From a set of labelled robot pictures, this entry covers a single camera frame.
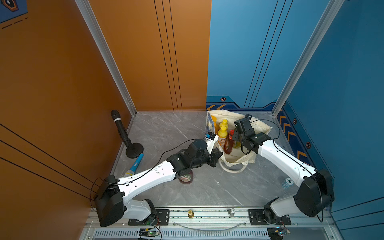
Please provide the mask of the brass knob on rail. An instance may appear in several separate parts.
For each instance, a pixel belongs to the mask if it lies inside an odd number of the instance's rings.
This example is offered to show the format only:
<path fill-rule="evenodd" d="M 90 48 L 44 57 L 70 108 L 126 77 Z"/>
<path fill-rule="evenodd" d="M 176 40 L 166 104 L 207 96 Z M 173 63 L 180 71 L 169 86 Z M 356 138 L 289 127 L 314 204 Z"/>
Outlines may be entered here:
<path fill-rule="evenodd" d="M 193 218 L 194 217 L 194 211 L 193 210 L 188 210 L 187 214 L 188 214 L 189 218 Z"/>

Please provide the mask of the orange bottle yellow cap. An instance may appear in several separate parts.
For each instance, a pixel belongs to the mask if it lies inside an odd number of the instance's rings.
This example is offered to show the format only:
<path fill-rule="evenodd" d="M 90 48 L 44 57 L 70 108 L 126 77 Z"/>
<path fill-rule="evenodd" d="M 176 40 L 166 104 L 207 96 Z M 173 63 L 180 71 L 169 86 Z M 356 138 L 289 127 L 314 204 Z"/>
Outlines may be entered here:
<path fill-rule="evenodd" d="M 219 137 L 218 138 L 218 144 L 221 146 L 222 149 L 224 148 L 226 140 L 227 140 L 227 137 L 228 137 L 227 129 L 228 128 L 226 126 L 222 126 L 218 130 L 218 137 Z"/>
<path fill-rule="evenodd" d="M 228 120 L 227 119 L 223 119 L 222 122 L 219 124 L 219 128 L 220 128 L 220 130 L 222 128 L 226 128 L 226 130 L 227 130 L 229 128 Z"/>

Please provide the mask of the circuit board right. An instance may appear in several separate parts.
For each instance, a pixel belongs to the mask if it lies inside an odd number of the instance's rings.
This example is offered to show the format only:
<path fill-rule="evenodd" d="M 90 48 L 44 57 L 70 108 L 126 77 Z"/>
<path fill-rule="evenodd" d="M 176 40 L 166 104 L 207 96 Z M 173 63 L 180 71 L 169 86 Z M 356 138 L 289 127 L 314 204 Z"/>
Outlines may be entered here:
<path fill-rule="evenodd" d="M 284 236 L 289 235 L 290 233 L 291 231 L 288 229 L 268 229 L 269 238 L 271 240 L 283 240 Z"/>

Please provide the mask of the blue pen on table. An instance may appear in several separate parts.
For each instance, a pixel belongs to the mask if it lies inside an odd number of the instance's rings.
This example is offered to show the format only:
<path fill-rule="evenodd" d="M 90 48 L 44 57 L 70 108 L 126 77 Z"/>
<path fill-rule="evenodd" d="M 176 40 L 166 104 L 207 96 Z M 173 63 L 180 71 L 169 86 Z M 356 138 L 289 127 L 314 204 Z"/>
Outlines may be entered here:
<path fill-rule="evenodd" d="M 128 167 L 125 171 L 124 171 L 124 177 L 130 177 L 130 176 L 133 176 L 136 174 L 136 170 L 141 162 L 141 160 L 143 159 L 144 157 L 144 154 L 141 153 L 138 158 L 135 160 L 135 162 L 133 163 L 133 165 L 131 167 Z"/>

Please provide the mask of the green circuit board left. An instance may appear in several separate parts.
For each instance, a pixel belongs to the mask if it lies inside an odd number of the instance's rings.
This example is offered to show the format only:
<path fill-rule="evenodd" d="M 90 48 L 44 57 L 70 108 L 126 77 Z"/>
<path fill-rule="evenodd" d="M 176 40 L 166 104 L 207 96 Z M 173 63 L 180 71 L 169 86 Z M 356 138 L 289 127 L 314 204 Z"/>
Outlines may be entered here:
<path fill-rule="evenodd" d="M 138 238 L 139 240 L 159 240 L 161 234 L 155 229 L 139 229 Z"/>

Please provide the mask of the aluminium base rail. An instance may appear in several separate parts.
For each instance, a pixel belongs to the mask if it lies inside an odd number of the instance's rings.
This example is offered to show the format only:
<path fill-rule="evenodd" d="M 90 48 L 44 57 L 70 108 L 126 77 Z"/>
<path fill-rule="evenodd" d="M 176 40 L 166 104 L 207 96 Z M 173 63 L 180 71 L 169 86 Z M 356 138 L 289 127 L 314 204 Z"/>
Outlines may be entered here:
<path fill-rule="evenodd" d="M 234 208 L 230 217 L 228 210 Z M 275 225 L 262 220 L 261 207 L 159 207 L 159 217 L 145 225 L 122 218 L 102 228 L 96 213 L 90 213 L 81 240 L 139 240 L 139 229 L 155 229 L 160 240 L 270 240 L 268 229 L 288 229 L 283 240 L 341 240 L 343 239 L 328 210 L 319 217 L 290 214 Z M 188 210 L 194 217 L 188 217 Z"/>

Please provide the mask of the silver knob on rail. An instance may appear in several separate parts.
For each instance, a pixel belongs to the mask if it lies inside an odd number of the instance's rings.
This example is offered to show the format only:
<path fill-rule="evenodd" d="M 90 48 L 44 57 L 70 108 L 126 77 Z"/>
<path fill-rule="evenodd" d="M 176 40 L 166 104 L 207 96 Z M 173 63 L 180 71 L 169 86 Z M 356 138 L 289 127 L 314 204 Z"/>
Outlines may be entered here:
<path fill-rule="evenodd" d="M 234 208 L 229 209 L 228 214 L 230 217 L 233 217 L 235 215 L 235 209 Z"/>

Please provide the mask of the green soap bottle red cap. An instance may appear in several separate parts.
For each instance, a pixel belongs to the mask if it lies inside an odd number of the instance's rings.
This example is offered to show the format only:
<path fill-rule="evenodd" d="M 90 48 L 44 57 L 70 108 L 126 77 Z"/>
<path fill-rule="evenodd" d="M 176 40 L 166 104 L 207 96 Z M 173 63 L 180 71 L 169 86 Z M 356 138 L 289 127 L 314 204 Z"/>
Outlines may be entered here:
<path fill-rule="evenodd" d="M 239 149 L 240 147 L 241 147 L 241 142 L 239 142 L 239 141 L 234 141 L 233 148 L 234 148 L 234 149 Z"/>

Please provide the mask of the dark red soap bottle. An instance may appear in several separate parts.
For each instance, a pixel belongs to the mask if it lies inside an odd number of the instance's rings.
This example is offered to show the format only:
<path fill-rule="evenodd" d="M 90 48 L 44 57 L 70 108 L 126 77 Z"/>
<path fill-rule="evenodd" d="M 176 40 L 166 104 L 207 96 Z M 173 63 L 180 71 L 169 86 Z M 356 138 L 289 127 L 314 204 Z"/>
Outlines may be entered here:
<path fill-rule="evenodd" d="M 235 130 L 229 131 L 228 136 L 226 138 L 226 142 L 225 142 L 224 147 L 223 147 L 223 150 L 224 150 L 225 154 L 227 154 L 227 155 L 229 155 L 233 151 L 233 147 L 235 144 L 234 133 L 235 133 Z"/>
<path fill-rule="evenodd" d="M 190 171 L 188 174 L 178 177 L 178 180 L 182 184 L 191 184 L 193 182 L 194 174 Z"/>

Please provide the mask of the large orange dish soap bottle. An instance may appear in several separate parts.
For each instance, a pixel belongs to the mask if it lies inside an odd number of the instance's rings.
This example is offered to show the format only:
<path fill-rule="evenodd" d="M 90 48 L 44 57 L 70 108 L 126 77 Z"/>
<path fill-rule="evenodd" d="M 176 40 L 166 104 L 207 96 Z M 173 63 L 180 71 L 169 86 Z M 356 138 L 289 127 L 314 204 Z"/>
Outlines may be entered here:
<path fill-rule="evenodd" d="M 211 115 L 211 119 L 213 122 L 214 133 L 217 134 L 217 132 L 218 132 L 217 118 L 215 116 Z"/>

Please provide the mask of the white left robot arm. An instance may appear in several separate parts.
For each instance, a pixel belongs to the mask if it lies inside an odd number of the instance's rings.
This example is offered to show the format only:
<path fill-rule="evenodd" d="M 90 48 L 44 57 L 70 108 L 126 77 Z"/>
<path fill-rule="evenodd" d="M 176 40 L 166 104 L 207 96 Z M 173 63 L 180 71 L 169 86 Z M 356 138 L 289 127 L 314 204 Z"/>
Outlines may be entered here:
<path fill-rule="evenodd" d="M 124 216 L 152 222 L 157 214 L 154 204 L 149 199 L 137 201 L 135 196 L 203 165 L 214 168 L 222 155 L 218 148 L 209 150 L 206 141 L 197 139 L 150 170 L 119 179 L 106 177 L 94 196 L 100 226 L 108 227 Z"/>

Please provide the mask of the starry night canvas tote bag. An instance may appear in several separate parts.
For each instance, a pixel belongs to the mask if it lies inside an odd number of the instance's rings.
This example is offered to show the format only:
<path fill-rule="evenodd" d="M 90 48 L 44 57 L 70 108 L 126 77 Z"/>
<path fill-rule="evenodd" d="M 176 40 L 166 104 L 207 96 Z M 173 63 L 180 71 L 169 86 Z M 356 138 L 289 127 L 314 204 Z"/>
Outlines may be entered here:
<path fill-rule="evenodd" d="M 256 159 L 256 153 L 241 146 L 241 142 L 236 136 L 235 121 L 245 117 L 245 115 L 227 110 L 213 110 L 207 113 L 206 132 L 214 132 L 219 136 L 215 143 L 215 147 L 223 152 L 219 164 L 224 171 L 231 174 L 242 172 Z"/>

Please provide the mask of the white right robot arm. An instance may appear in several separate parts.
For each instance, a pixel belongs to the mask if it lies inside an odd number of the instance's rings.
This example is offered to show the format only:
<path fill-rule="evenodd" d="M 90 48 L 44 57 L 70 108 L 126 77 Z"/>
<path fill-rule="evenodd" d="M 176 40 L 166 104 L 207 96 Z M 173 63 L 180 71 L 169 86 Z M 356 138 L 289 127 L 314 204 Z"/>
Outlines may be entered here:
<path fill-rule="evenodd" d="M 265 133 L 256 133 L 251 125 L 251 115 L 236 120 L 234 139 L 248 151 L 267 159 L 282 170 L 299 187 L 290 197 L 276 198 L 264 206 L 264 221 L 270 225 L 290 214 L 303 213 L 315 217 L 335 200 L 334 184 L 330 172 L 300 161 L 283 150 Z"/>

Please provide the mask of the small blue white tape roll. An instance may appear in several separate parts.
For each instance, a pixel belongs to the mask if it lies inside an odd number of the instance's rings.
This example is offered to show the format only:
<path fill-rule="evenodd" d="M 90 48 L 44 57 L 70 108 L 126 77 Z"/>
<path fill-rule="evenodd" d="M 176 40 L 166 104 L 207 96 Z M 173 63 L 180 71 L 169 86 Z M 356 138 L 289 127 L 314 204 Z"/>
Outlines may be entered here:
<path fill-rule="evenodd" d="M 286 189 L 289 189 L 290 187 L 292 187 L 294 184 L 295 184 L 295 182 L 291 178 L 286 178 L 282 182 L 281 186 L 282 186 L 283 189 L 286 190 Z"/>

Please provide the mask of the black microphone on stand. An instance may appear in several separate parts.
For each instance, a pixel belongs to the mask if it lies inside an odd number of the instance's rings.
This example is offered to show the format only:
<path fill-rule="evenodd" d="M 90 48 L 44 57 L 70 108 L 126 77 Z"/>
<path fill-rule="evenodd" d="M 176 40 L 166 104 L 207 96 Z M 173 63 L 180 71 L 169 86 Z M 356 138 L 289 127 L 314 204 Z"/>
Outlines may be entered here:
<path fill-rule="evenodd" d="M 139 155 L 144 152 L 143 145 L 140 143 L 132 143 L 132 141 L 128 137 L 127 131 L 123 125 L 121 115 L 118 110 L 112 110 L 111 116 L 117 126 L 119 135 L 124 145 L 126 146 L 126 156 L 130 159 L 138 158 Z"/>

